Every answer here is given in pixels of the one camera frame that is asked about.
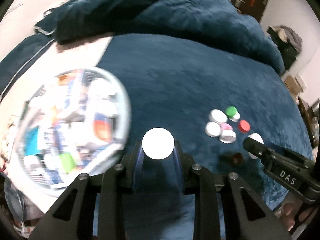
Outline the person's right hand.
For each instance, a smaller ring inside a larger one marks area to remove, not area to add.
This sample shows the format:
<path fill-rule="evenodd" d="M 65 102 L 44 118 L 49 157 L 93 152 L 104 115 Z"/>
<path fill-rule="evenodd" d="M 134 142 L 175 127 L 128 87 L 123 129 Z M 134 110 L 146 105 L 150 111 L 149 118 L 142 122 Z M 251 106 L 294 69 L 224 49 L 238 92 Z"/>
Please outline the person's right hand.
<path fill-rule="evenodd" d="M 303 204 L 304 203 L 291 192 L 284 198 L 281 204 L 279 220 L 288 231 L 295 226 L 296 221 L 309 224 L 318 211 L 318 208 L 314 207 L 304 207 L 302 211 L 300 211 Z"/>

